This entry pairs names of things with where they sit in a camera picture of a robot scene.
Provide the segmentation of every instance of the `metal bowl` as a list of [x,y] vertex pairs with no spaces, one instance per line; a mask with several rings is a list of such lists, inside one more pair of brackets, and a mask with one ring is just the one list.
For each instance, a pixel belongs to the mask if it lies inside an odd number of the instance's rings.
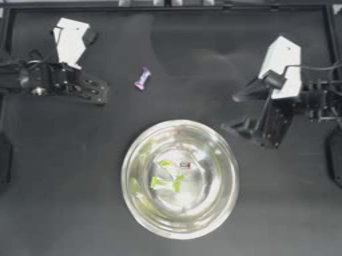
[[222,136],[175,120],[135,140],[122,169],[123,196],[136,221],[155,234],[192,239],[227,219],[238,196],[238,165]]

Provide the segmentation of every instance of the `metal frame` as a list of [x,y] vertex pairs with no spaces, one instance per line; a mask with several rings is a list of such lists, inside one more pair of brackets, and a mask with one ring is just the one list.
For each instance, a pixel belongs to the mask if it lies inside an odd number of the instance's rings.
[[[273,3],[273,4],[236,4],[228,0],[222,0],[215,2],[215,6],[206,6],[203,1],[191,1],[192,6],[178,6],[172,7],[172,0],[164,0],[164,6],[154,6],[154,1],[147,1],[147,5],[134,6],[135,1],[131,1],[130,7],[119,7],[119,1],[114,2],[59,2],[59,3],[1,3],[3,7],[3,24],[1,24],[1,34],[0,34],[0,46],[3,49],[11,52],[12,43],[12,28],[13,21],[17,12],[31,12],[31,11],[69,11],[69,12],[279,12],[279,11],[322,11],[326,39],[329,43],[329,53],[331,63],[341,59],[339,42],[337,37],[335,19],[331,4],[313,4],[310,2],[303,4],[289,4],[289,3]],[[342,69],[338,69],[335,74],[335,79],[342,79]],[[3,130],[3,119],[4,119],[4,97],[0,96],[0,131]]]

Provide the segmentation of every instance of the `bowl rim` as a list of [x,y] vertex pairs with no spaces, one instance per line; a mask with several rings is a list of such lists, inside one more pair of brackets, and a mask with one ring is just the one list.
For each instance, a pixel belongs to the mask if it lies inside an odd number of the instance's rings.
[[[126,170],[127,170],[127,167],[128,167],[128,164],[131,161],[132,153],[135,152],[136,147],[146,140],[146,138],[148,138],[156,131],[159,131],[162,129],[170,128],[171,126],[183,126],[183,125],[195,126],[200,129],[206,130],[206,132],[208,134],[211,134],[212,136],[215,136],[218,138],[219,142],[226,147],[226,149],[230,153],[230,156],[231,156],[230,161],[231,161],[231,165],[232,165],[232,171],[231,171],[232,182],[231,182],[231,194],[228,195],[226,207],[222,209],[220,214],[214,219],[214,221],[204,228],[202,228],[199,230],[195,230],[188,233],[176,233],[176,232],[166,231],[166,230],[158,228],[155,225],[151,225],[151,223],[140,215],[140,213],[136,210],[136,207],[134,206],[134,203],[131,201],[131,197],[128,196],[128,193],[127,193],[127,189],[128,189],[127,178],[128,178],[128,176],[127,176]],[[238,162],[236,162],[232,150],[228,146],[227,141],[222,137],[222,135],[207,125],[204,125],[199,122],[195,122],[195,121],[184,120],[184,119],[164,121],[164,122],[158,123],[154,126],[151,126],[135,139],[135,141],[131,144],[130,149],[127,151],[126,157],[124,157],[124,161],[123,161],[123,165],[122,165],[122,193],[123,193],[126,205],[130,209],[130,212],[131,212],[135,220],[154,234],[156,234],[162,237],[170,238],[170,239],[187,240],[187,239],[194,239],[194,238],[202,237],[206,234],[211,233],[223,224],[223,222],[228,218],[228,216],[232,212],[232,209],[235,207],[238,194],[239,194],[239,166],[238,166]]]

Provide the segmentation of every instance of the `black table surface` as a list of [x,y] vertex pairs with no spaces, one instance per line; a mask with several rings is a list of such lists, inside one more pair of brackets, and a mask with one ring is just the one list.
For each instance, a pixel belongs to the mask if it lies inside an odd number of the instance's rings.
[[[99,38],[80,64],[108,81],[104,107],[51,98],[7,97],[5,132],[15,144],[12,185],[0,195],[3,256],[335,256],[342,191],[327,178],[325,138],[334,124],[294,120],[279,150],[222,130],[253,107],[231,94],[259,71],[267,46],[286,33],[303,62],[327,65],[319,11],[278,13],[20,12],[12,53],[48,54],[60,17],[88,22]],[[142,67],[147,89],[134,87]],[[175,241],[150,233],[126,207],[124,154],[139,133],[171,119],[212,127],[240,167],[235,210],[207,236]]]

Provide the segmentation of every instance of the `purple object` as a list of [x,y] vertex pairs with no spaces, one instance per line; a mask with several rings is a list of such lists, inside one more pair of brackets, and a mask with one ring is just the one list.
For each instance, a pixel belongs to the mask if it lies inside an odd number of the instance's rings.
[[146,81],[150,76],[151,76],[151,72],[150,72],[148,68],[143,67],[143,74],[142,74],[139,80],[134,83],[134,85],[138,87],[138,89],[140,91],[144,90],[144,84],[146,84]]

